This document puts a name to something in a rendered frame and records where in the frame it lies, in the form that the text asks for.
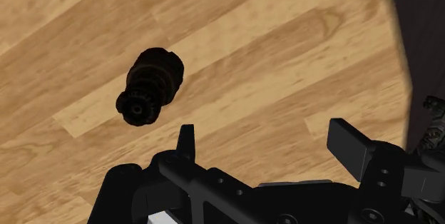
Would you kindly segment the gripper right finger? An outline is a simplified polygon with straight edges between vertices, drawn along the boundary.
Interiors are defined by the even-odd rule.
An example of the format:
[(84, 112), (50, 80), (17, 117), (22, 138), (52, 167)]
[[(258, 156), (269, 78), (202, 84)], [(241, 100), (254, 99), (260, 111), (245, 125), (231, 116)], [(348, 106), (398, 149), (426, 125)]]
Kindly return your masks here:
[(428, 224), (405, 212), (405, 198), (436, 224), (445, 224), (445, 170), (369, 139), (342, 118), (329, 121), (327, 148), (360, 182), (347, 224)]

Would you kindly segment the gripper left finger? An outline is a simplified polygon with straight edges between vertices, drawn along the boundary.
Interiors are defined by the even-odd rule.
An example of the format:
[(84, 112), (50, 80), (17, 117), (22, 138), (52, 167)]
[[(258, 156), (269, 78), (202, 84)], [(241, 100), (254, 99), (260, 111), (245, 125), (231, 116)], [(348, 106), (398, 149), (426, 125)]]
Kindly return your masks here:
[(87, 224), (142, 224), (148, 216), (181, 209), (191, 224), (212, 224), (213, 208), (236, 224), (259, 224), (251, 187), (217, 168), (195, 163), (195, 131), (181, 126), (177, 147), (153, 156), (147, 168), (128, 163), (111, 168)]

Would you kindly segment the dark patterned object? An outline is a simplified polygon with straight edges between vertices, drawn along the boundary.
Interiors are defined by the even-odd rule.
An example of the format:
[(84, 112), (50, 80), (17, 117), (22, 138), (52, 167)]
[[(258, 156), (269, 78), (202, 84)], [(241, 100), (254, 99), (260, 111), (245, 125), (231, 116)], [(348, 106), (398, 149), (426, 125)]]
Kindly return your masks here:
[(445, 100), (436, 96), (427, 96), (423, 106), (432, 121), (419, 141), (416, 151), (421, 154), (430, 150), (445, 150)]

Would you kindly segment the dark brown ribbed bottle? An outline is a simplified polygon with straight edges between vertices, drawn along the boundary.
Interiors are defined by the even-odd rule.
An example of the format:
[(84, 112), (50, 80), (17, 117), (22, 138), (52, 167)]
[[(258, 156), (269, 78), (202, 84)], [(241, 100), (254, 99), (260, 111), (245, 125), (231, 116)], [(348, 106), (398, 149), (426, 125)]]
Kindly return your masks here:
[(146, 49), (126, 76), (126, 88), (116, 100), (117, 111), (132, 126), (154, 123), (161, 108), (174, 99), (183, 74), (178, 55), (159, 47)]

